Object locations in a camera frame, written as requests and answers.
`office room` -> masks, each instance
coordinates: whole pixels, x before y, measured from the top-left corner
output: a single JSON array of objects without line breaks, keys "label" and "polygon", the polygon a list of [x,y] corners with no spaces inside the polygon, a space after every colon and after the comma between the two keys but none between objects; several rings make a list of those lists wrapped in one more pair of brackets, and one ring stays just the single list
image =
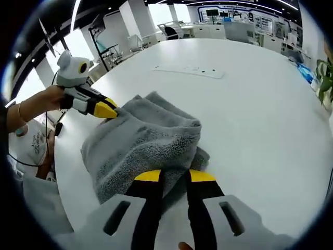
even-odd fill
[{"label": "office room", "polygon": [[333,198],[333,44],[309,9],[31,7],[2,76],[3,176],[44,247],[302,242]]}]

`ceiling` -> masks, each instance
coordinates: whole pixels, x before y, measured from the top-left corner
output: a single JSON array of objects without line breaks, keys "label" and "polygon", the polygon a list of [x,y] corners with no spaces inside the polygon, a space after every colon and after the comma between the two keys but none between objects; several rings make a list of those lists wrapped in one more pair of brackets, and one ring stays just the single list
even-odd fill
[{"label": "ceiling", "polygon": [[[79,20],[75,22],[75,28],[81,28],[88,24],[90,24],[94,18],[98,14],[107,14],[113,11],[119,10],[119,7],[125,2],[126,0],[81,0],[79,9],[78,9],[78,16],[83,16]],[[148,4],[155,4],[160,2],[161,0],[147,0],[145,2],[146,5]],[[283,12],[280,16],[296,21],[297,24],[302,25],[301,15],[299,10],[294,10],[289,6],[279,2],[280,0],[254,0],[255,4],[263,5],[270,7],[272,9],[279,10]],[[285,2],[294,2],[297,0],[284,0]],[[55,33],[55,27],[62,26],[62,35],[66,35],[69,33],[70,28],[70,20],[72,18],[72,13],[74,9],[75,0],[47,0],[45,1],[43,8],[40,8],[39,11],[33,13],[32,16],[39,17],[47,31],[48,34]],[[202,6],[202,5],[217,5],[219,3],[197,3],[201,1],[195,0],[188,0],[188,1],[174,1],[174,0],[167,0],[163,3],[165,4],[173,4],[173,3],[181,3],[181,4],[191,4],[192,6]],[[228,4],[228,5],[242,5],[242,6],[249,6],[253,7],[253,5],[249,5],[246,2],[244,3],[232,3],[232,2],[222,2],[221,4]],[[272,12],[265,8],[258,6],[258,9]],[[43,31],[40,27],[38,20],[35,18],[31,20],[29,23],[26,24],[26,28],[22,30],[21,39],[17,42],[15,46],[15,53],[18,51],[22,54],[21,57],[15,58],[15,64],[17,68],[17,72],[22,65],[25,66],[24,61],[26,58],[32,53],[32,51],[37,47],[37,45],[44,39]],[[55,35],[51,38],[51,43],[55,44],[59,40],[59,36]],[[44,45],[38,53],[34,56],[35,61],[34,63],[29,63],[29,65],[25,66],[24,69],[25,73],[21,73],[20,81],[24,81],[26,75],[30,72],[32,67],[38,65],[40,61],[45,57],[45,53],[47,52],[48,48]]]}]

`desk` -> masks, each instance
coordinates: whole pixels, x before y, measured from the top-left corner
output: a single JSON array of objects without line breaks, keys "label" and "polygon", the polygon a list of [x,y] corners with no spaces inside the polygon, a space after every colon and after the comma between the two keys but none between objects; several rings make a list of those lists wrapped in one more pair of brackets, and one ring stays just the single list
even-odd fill
[{"label": "desk", "polygon": [[[213,79],[152,71],[165,64],[225,73]],[[298,236],[321,208],[333,163],[333,138],[324,107],[285,56],[226,40],[164,41],[115,67],[93,88],[119,106],[136,94],[156,90],[200,119],[199,146],[211,156],[207,171],[225,194],[257,211],[275,233]],[[80,149],[101,121],[71,109],[56,139],[59,193],[74,230],[98,207]],[[157,249],[193,242],[185,203],[183,198],[162,218],[156,244],[165,246]]]}]

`person's hand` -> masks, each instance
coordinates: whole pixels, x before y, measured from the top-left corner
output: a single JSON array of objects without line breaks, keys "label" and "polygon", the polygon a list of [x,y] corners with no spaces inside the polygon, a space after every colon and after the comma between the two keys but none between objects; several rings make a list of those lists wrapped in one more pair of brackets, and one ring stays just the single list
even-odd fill
[{"label": "person's hand", "polygon": [[63,89],[52,85],[46,90],[38,93],[40,99],[40,105],[42,105],[46,111],[56,110],[60,108],[60,101],[63,99]]},{"label": "person's hand", "polygon": [[187,245],[185,242],[179,242],[178,248],[180,250],[193,250],[193,248]]}]

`ceiling light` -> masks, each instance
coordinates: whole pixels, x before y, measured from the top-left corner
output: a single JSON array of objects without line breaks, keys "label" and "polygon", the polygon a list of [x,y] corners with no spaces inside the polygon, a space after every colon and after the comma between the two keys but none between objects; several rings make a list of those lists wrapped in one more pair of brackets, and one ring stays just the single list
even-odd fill
[{"label": "ceiling light", "polygon": [[71,21],[71,30],[70,30],[70,33],[72,33],[74,31],[75,19],[76,19],[76,15],[78,13],[80,2],[81,2],[81,0],[76,0],[75,1],[74,10],[73,10],[73,14],[72,14],[72,21]]},{"label": "ceiling light", "polygon": [[[216,2],[228,2],[228,3],[239,3],[239,4],[244,4],[244,2],[234,1],[234,0],[232,0],[232,1],[227,1],[227,0],[222,0],[222,1],[211,0],[211,1],[202,1],[202,2],[190,3],[190,4],[187,4],[187,5],[192,5],[192,4],[202,4],[202,3],[216,3]],[[266,7],[266,6],[263,6],[263,5],[253,4],[253,3],[250,3],[250,2],[246,2],[245,4],[249,4],[249,5],[252,5],[252,6],[259,6],[259,7],[262,7],[262,8],[265,8],[265,9],[269,9],[269,10],[272,10],[272,11],[275,11],[275,12],[278,12],[278,13],[282,14],[282,12],[279,11],[279,10],[272,9],[272,8],[269,8],[269,7]]]},{"label": "ceiling light", "polygon": [[288,3],[286,3],[286,2],[284,2],[284,1],[282,1],[282,0],[277,0],[277,1],[279,1],[280,3],[283,3],[283,4],[285,4],[285,5],[287,5],[287,6],[291,7],[291,8],[293,8],[294,10],[298,10],[298,8],[296,8],[294,5],[288,4]]}]

